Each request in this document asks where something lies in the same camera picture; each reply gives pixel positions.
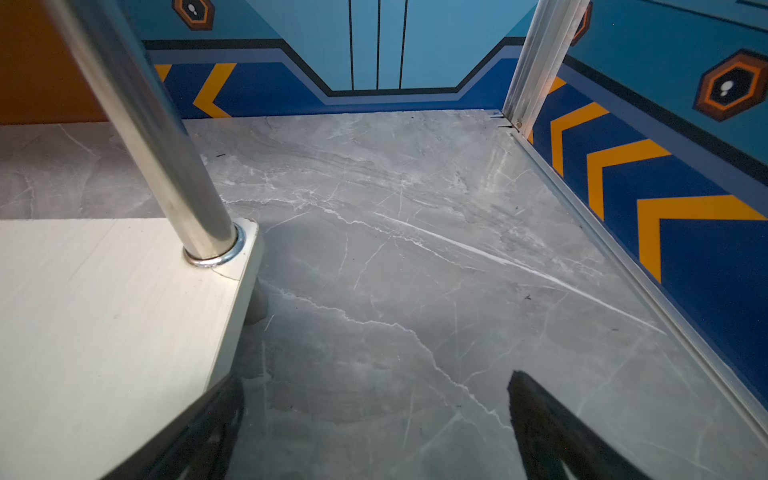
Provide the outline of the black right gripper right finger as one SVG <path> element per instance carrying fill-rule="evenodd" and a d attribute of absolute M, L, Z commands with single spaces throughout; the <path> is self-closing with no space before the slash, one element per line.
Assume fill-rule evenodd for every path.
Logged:
<path fill-rule="evenodd" d="M 512 429 L 529 479 L 646 479 L 647 474 L 523 371 L 508 383 Z"/>

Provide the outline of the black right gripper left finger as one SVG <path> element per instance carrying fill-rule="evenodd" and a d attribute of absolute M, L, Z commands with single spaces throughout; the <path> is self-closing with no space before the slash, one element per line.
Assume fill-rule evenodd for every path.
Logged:
<path fill-rule="evenodd" d="M 228 374 L 105 477 L 223 479 L 244 413 L 243 383 Z"/>

